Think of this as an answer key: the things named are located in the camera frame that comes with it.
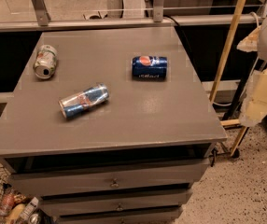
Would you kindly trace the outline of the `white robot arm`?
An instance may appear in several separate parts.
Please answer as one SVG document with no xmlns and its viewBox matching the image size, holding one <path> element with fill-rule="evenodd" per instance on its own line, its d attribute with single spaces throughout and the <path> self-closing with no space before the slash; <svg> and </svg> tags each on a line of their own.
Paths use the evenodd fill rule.
<svg viewBox="0 0 267 224">
<path fill-rule="evenodd" d="M 256 51 L 258 57 L 267 62 L 267 17 L 246 38 L 239 42 L 237 48 L 244 52 Z M 255 71 L 251 84 L 246 88 L 239 120 L 243 126 L 252 127 L 261 123 L 267 116 L 267 68 Z"/>
</svg>

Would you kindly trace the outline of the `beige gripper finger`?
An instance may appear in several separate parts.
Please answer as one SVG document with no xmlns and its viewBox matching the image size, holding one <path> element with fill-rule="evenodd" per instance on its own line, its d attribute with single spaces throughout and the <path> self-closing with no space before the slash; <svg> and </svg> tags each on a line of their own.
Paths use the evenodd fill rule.
<svg viewBox="0 0 267 224">
<path fill-rule="evenodd" d="M 246 98 L 242 103 L 240 123 L 253 127 L 267 116 L 267 68 L 254 71 L 246 88 Z"/>
<path fill-rule="evenodd" d="M 259 34 L 260 34 L 260 27 L 257 27 L 247 37 L 245 37 L 238 43 L 237 48 L 244 52 L 257 51 Z"/>
</svg>

